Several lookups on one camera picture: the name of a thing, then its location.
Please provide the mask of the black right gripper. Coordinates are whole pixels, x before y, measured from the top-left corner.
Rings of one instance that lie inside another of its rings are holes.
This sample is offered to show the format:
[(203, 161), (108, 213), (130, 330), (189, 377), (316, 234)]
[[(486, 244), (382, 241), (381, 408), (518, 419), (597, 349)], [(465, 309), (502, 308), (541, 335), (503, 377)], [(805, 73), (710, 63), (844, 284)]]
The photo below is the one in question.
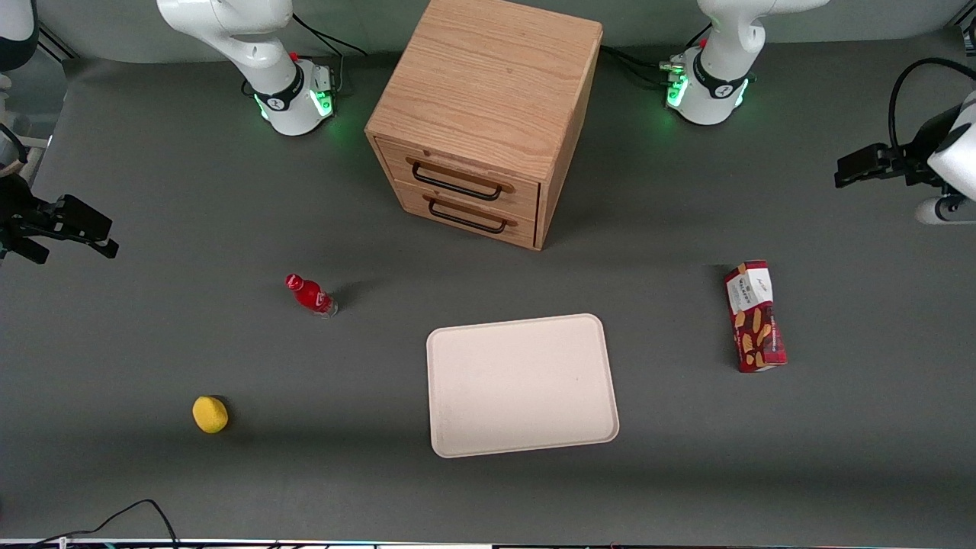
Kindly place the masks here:
[[(1, 260), (7, 254), (21, 255), (32, 263), (45, 264), (50, 251), (29, 239), (25, 221), (37, 214), (41, 201), (35, 198), (22, 177), (1, 178)], [(53, 229), (45, 230), (49, 239), (84, 244), (108, 259), (114, 259), (119, 245), (109, 237), (112, 221), (71, 194), (64, 194), (47, 208)]]

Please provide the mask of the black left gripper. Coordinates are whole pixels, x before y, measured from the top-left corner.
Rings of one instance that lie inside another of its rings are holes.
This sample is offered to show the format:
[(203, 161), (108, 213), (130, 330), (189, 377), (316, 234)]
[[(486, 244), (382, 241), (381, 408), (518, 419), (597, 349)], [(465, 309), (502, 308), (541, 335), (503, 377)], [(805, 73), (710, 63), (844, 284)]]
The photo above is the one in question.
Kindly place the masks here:
[(941, 188), (945, 181), (928, 164), (940, 149), (940, 140), (913, 140), (907, 145), (886, 146), (873, 143), (858, 151), (858, 157), (836, 161), (834, 187), (837, 190), (861, 181), (902, 178), (906, 185)]

